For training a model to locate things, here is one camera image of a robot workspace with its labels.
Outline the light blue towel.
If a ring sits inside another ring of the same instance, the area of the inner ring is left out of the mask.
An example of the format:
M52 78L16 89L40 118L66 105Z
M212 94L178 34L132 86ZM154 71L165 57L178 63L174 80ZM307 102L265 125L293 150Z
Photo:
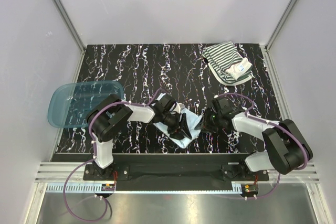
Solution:
M165 136L167 136L172 142L174 142L180 148L187 148L189 144L198 138L200 134L200 130L195 130L194 127L201 121L201 116L191 112L188 108L186 108L183 104L178 103L174 110L169 110L169 112L177 112L177 113L186 113L187 115L187 123L189 126L190 133L192 135L192 139L184 137L183 139L174 139L170 138L167 133L167 126L161 122L155 122L153 125L161 131Z

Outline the green white striped towel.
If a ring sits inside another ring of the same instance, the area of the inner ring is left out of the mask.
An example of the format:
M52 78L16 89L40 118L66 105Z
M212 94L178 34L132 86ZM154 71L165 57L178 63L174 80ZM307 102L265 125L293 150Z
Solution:
M252 64L242 57L231 41L205 47L202 57L218 80L225 86L237 86L252 79Z

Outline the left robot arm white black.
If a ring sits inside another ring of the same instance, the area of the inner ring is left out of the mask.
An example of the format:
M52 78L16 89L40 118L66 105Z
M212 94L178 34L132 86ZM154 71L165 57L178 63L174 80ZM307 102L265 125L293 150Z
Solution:
M95 174L103 180L113 175L113 139L128 122L153 124L179 147L186 148L199 134L194 129L199 121L198 115L166 93L147 104L122 101L115 94L108 96L87 115Z

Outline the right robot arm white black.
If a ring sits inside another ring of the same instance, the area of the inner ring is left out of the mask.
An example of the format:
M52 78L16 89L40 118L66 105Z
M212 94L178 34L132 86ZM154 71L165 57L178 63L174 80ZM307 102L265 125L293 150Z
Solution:
M295 169L304 169L313 158L310 146L294 121L258 118L242 109L234 109L225 97L212 100L195 129L207 133L235 130L264 142L263 152L250 154L238 167L239 176L244 180L252 179L261 170L276 170L286 175Z

